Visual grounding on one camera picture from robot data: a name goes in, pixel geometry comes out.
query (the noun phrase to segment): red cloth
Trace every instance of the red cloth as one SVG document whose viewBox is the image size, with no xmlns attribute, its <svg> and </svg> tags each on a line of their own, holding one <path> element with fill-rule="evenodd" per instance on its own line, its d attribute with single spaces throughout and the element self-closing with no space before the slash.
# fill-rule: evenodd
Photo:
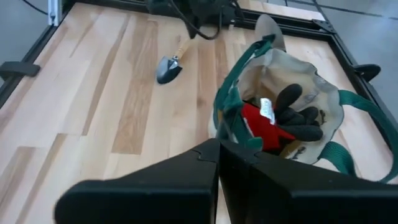
<svg viewBox="0 0 398 224">
<path fill-rule="evenodd" d="M 260 114 L 260 109 L 255 106 L 245 103 L 242 110 L 242 116 L 253 133 L 254 137 L 261 137 L 263 151 L 282 150 L 280 148 L 279 139 L 294 140 L 294 136 L 285 132 L 271 124 L 270 120 Z"/>
</svg>

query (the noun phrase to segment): gray floor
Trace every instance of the gray floor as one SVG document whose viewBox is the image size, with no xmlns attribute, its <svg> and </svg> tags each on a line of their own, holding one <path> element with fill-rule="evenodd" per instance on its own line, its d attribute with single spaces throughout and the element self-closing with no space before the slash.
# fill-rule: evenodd
<svg viewBox="0 0 398 224">
<path fill-rule="evenodd" d="M 30 0 L 47 11 L 47 0 Z M 284 0 L 263 0 L 285 5 Z M 371 83 L 398 120 L 398 1 L 316 0 L 358 63 L 376 63 L 382 73 Z M 287 1 L 318 11 L 313 0 Z M 20 60 L 47 26 L 46 16 L 21 0 L 0 0 L 0 63 Z"/>
</svg>

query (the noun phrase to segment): trowel blade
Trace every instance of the trowel blade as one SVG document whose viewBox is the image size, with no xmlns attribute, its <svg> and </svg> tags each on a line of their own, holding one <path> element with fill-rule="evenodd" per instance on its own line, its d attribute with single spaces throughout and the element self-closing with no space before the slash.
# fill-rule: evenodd
<svg viewBox="0 0 398 224">
<path fill-rule="evenodd" d="M 156 69 L 156 80 L 159 84 L 166 84 L 174 80 L 181 72 L 182 67 L 176 60 L 170 60 L 163 57 Z"/>
</svg>

